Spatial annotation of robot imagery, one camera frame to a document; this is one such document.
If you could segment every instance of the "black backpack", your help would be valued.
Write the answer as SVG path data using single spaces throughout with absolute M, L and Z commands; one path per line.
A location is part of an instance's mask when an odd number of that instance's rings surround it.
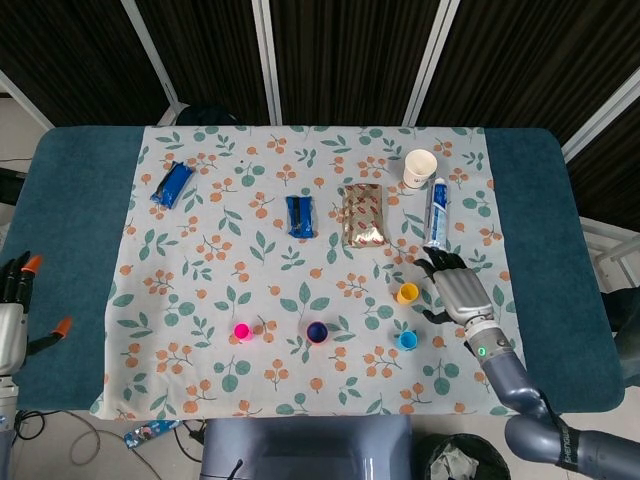
M 239 125 L 238 119 L 221 105 L 200 107 L 190 105 L 185 108 L 178 118 L 176 125 Z

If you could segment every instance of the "pink cup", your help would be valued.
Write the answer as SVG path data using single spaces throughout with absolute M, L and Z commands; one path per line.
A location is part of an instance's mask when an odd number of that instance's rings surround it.
M 251 337 L 253 337 L 253 333 L 251 333 L 251 327 L 246 323 L 238 323 L 233 328 L 233 334 L 238 340 L 244 340 L 245 342 L 251 340 Z

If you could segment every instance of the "blue wrapper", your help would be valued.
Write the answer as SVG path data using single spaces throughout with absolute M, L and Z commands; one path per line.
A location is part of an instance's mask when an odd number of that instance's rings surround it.
M 151 200 L 168 208 L 173 208 L 180 192 L 187 184 L 193 170 L 184 163 L 173 162 L 171 170 L 164 176 Z
M 181 420 L 152 420 L 151 422 L 136 428 L 133 432 L 129 432 L 124 436 L 124 443 L 128 449 L 136 448 L 159 437 L 160 435 L 170 432 L 182 423 Z
M 311 224 L 311 197 L 287 197 L 291 230 L 289 235 L 295 238 L 313 238 Z

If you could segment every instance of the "trash bin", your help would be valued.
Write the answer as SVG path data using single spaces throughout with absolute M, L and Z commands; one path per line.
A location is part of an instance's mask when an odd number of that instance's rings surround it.
M 465 455 L 478 462 L 474 480 L 511 479 L 509 468 L 498 450 L 484 438 L 469 433 L 433 434 L 420 440 L 413 447 L 413 478 L 415 480 L 431 480 L 431 465 L 448 445 L 457 447 Z

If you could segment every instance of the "orange fingertip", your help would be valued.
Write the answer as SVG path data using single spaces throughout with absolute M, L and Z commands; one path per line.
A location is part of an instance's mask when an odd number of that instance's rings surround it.
M 38 269 L 40 268 L 40 264 L 42 263 L 42 255 L 36 255 L 32 257 L 27 264 L 22 267 L 23 272 L 31 272 L 34 275 L 38 273 Z
M 64 317 L 51 333 L 60 334 L 62 338 L 65 338 L 69 330 L 71 330 L 71 325 L 73 325 L 73 319 L 71 317 Z

